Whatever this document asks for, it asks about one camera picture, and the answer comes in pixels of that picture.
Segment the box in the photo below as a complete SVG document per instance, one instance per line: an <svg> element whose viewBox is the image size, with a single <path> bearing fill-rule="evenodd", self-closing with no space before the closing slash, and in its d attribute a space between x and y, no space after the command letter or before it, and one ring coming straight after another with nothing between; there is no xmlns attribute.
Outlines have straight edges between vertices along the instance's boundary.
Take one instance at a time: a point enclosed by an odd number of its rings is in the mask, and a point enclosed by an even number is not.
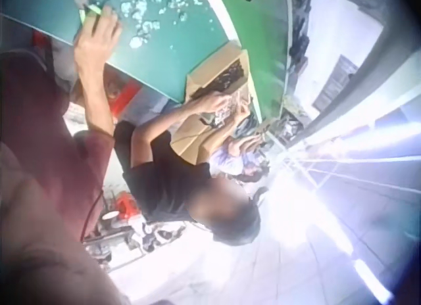
<svg viewBox="0 0 421 305"><path fill-rule="evenodd" d="M227 79L225 76L221 78L221 75L227 74L227 70L233 68L235 65L240 65L243 72L242 76L233 78L232 82L226 83ZM231 114L240 99L250 104L251 98L248 89L249 74L249 56L247 51L230 41L187 75L186 101L208 95L211 91L217 90L231 94L232 103L228 111L222 111L216 114L201 114L200 116L190 116L187 118L172 138L171 145L176 153L188 162L192 164L196 163L200 143L215 131L215 129L207 124L215 126L215 123L220 124L223 122ZM222 83L219 82L216 85L214 82L216 79L222 81Z"/></svg>
<svg viewBox="0 0 421 305"><path fill-rule="evenodd" d="M249 74L247 51L232 41L227 42L187 75L186 101L208 95L213 91L232 95L231 104L226 111L201 115L206 123L219 126L234 111L240 100L250 103Z"/></svg>

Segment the metal rod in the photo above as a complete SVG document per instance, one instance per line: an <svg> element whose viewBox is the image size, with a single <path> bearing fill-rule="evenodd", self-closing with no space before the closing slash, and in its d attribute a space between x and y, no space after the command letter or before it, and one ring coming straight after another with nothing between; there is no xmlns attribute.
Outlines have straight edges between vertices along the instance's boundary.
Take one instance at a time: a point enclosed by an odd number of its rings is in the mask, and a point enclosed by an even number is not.
<svg viewBox="0 0 421 305"><path fill-rule="evenodd" d="M354 181L357 181L357 182L369 183L369 184L372 184L372 185L378 185L380 187L387 187L387 188L390 188L390 189L396 189L396 190L400 190L400 191L406 191L406 192L416 193L417 195L421 195L421 190L417 190L417 189L400 187L398 185L391 185L389 183L381 183L381 182L374 182L374 181L365 180L365 179L359 179L359 178L348 176L348 175L334 174L333 172L327 172L325 170L319 170L319 169L314 169L314 168L309 169L309 171L320 172L322 174L330 174L331 176L336 176L336 177L340 177L340 178L354 180Z"/></svg>
<svg viewBox="0 0 421 305"><path fill-rule="evenodd" d="M421 161L421 156L403 156L403 157L389 157L389 158L373 158L373 159L298 159L300 162L342 162L344 164L371 164L378 162L416 162Z"/></svg>

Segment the maroon shirt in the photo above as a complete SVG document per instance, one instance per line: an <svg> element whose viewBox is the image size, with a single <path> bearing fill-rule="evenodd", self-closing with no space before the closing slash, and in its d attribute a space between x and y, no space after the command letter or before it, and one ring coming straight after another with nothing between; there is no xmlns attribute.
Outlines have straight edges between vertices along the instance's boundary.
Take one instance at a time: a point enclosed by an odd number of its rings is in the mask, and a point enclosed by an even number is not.
<svg viewBox="0 0 421 305"><path fill-rule="evenodd" d="M28 54L0 56L1 140L43 187L68 230L80 238L88 212L100 195L114 139L99 131L74 137L62 118L68 96L59 91ZM86 235L102 209L93 210Z"/></svg>

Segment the window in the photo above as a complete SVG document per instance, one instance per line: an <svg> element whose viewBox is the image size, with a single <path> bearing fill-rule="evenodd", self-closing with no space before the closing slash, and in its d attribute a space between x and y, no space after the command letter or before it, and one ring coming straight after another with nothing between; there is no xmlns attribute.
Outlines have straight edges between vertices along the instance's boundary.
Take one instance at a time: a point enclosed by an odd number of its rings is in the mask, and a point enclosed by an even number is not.
<svg viewBox="0 0 421 305"><path fill-rule="evenodd" d="M322 112L339 95L357 69L355 64L341 55L328 81L313 102L313 107Z"/></svg>

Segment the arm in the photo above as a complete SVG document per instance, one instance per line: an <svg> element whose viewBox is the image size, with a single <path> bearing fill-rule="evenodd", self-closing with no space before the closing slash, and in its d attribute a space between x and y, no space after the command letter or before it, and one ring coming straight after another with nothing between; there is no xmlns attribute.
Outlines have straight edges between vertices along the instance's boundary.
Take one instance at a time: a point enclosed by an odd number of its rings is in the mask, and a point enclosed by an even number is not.
<svg viewBox="0 0 421 305"><path fill-rule="evenodd" d="M108 275L69 234L44 190L4 144L0 159L5 299L15 304L119 304Z"/></svg>
<svg viewBox="0 0 421 305"><path fill-rule="evenodd" d="M88 14L74 45L74 60L83 87L86 122L89 129L113 135L114 123L104 90L104 66L120 37L122 26L117 14L103 8L95 27L96 15Z"/></svg>
<svg viewBox="0 0 421 305"><path fill-rule="evenodd" d="M242 153L244 153L244 148L243 146L246 146L246 144L248 145L249 142L254 142L255 141L255 137L253 136L246 136L246 137L242 137L241 139L235 139L232 142L230 142L228 144L228 153L231 156L237 157L239 155L241 155Z"/></svg>
<svg viewBox="0 0 421 305"><path fill-rule="evenodd" d="M229 100L229 95L213 93L212 95L190 101L168 114L158 116L146 124L139 126L132 135L130 166L133 168L140 164L151 162L153 160L152 141L165 132L171 125L192 114L220 110L228 104Z"/></svg>
<svg viewBox="0 0 421 305"><path fill-rule="evenodd" d="M234 119L226 122L221 128L210 134L200 145L197 152L196 164L207 162L211 155L237 127Z"/></svg>
<svg viewBox="0 0 421 305"><path fill-rule="evenodd" d="M137 127L132 135L130 166L133 168L151 162L153 160L151 142L173 124L195 113L192 103L187 103Z"/></svg>

